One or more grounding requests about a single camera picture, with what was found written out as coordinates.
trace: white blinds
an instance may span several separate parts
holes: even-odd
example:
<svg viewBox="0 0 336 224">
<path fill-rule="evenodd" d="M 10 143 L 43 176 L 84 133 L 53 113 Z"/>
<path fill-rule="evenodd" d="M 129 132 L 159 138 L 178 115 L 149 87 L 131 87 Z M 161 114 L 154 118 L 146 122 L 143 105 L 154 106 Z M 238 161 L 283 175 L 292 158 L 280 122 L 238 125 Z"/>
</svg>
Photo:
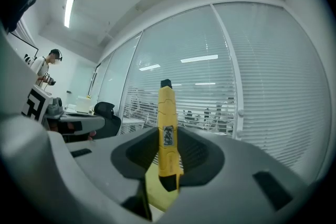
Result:
<svg viewBox="0 0 336 224">
<path fill-rule="evenodd" d="M 139 38 L 140 34 L 131 38 L 115 50 L 101 85 L 98 102 L 104 101 L 114 104 L 113 110 L 115 115 L 118 115 L 122 90 Z"/>
<path fill-rule="evenodd" d="M 215 7 L 242 77 L 242 140 L 312 181 L 328 142 L 331 109 L 325 74 L 310 39 L 282 8 L 252 3 Z"/>
<path fill-rule="evenodd" d="M 91 104 L 93 106 L 97 104 L 101 84 L 103 82 L 103 78 L 104 78 L 104 75 L 105 75 L 110 59 L 111 59 L 111 55 L 108 55 L 104 60 L 102 60 L 99 66 L 99 70 L 96 75 L 96 79 L 92 85 L 92 90 L 90 94 L 91 94 Z"/>
<path fill-rule="evenodd" d="M 144 31 L 127 76 L 121 134 L 156 126 L 158 91 L 172 81 L 181 126 L 231 135 L 236 88 L 226 40 L 209 6 Z"/>
</svg>

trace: yellow marker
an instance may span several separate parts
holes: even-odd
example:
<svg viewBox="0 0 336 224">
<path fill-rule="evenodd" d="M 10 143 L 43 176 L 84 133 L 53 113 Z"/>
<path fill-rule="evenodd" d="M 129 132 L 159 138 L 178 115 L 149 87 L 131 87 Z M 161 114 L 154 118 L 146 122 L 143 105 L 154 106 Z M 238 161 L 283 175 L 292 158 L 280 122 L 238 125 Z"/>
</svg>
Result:
<svg viewBox="0 0 336 224">
<path fill-rule="evenodd" d="M 175 93 L 169 79 L 161 81 L 157 126 L 159 128 L 159 179 L 167 191 L 178 189 L 180 155 L 177 151 Z"/>
</svg>

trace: black slot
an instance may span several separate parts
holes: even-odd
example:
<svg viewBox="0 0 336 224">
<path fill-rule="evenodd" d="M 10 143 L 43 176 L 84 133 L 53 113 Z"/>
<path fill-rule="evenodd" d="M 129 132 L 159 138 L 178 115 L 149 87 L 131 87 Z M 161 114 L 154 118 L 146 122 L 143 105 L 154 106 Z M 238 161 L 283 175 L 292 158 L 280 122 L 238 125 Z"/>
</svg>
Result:
<svg viewBox="0 0 336 224">
<path fill-rule="evenodd" d="M 83 148 L 82 150 L 72 151 L 70 153 L 72 154 L 74 158 L 77 158 L 77 157 L 92 153 L 92 151 L 89 150 L 88 148 Z"/>
<path fill-rule="evenodd" d="M 268 200 L 278 211 L 287 203 L 292 201 L 289 193 L 277 182 L 273 175 L 269 172 L 258 172 L 253 175 L 253 178 L 258 183 L 259 187 L 267 196 Z"/>
</svg>

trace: white shirt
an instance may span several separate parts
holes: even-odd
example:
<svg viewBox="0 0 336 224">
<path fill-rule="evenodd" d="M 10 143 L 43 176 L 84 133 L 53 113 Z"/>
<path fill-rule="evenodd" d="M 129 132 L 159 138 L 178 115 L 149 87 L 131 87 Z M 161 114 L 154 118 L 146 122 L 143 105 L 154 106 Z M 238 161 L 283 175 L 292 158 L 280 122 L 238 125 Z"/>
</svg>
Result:
<svg viewBox="0 0 336 224">
<path fill-rule="evenodd" d="M 38 76 L 43 76 L 45 73 L 48 73 L 49 66 L 46 63 L 46 59 L 44 57 L 36 58 L 35 62 L 30 67 L 32 71 Z M 43 80 L 36 80 L 35 85 L 38 85 L 42 88 Z"/>
</svg>

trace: window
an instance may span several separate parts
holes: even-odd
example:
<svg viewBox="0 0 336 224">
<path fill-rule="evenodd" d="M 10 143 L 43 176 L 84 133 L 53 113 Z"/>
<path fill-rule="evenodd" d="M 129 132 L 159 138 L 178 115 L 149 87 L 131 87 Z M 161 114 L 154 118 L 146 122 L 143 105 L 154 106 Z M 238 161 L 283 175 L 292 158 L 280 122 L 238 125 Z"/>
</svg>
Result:
<svg viewBox="0 0 336 224">
<path fill-rule="evenodd" d="M 254 3 L 215 7 L 242 77 L 242 140 L 309 182 L 323 160 L 331 115 L 327 80 L 313 44 L 283 8 Z"/>
<path fill-rule="evenodd" d="M 172 81 L 179 126 L 232 135 L 236 88 L 226 40 L 209 6 L 144 31 L 121 104 L 121 134 L 156 126 L 160 82 Z"/>
<path fill-rule="evenodd" d="M 98 102 L 114 104 L 115 115 L 118 115 L 127 72 L 140 36 L 140 34 L 136 35 L 115 50 L 101 85 Z"/>
<path fill-rule="evenodd" d="M 104 60 L 102 60 L 100 66 L 98 67 L 98 70 L 96 70 L 97 75 L 96 75 L 95 81 L 93 82 L 93 85 L 91 86 L 91 91 L 90 91 L 91 104 L 93 106 L 97 104 L 101 83 L 103 81 L 107 66 L 111 59 L 111 56 L 112 55 L 108 55 Z"/>
<path fill-rule="evenodd" d="M 89 93 L 88 93 L 88 95 L 91 95 L 92 87 L 93 87 L 93 85 L 94 85 L 94 82 L 96 81 L 96 77 L 97 77 L 97 74 L 98 74 L 98 71 L 99 71 L 99 67 L 100 67 L 100 64 L 97 65 L 96 69 L 94 70 L 93 77 L 92 77 L 92 79 L 91 79 L 91 84 L 90 84 L 90 88 L 89 88 Z"/>
</svg>

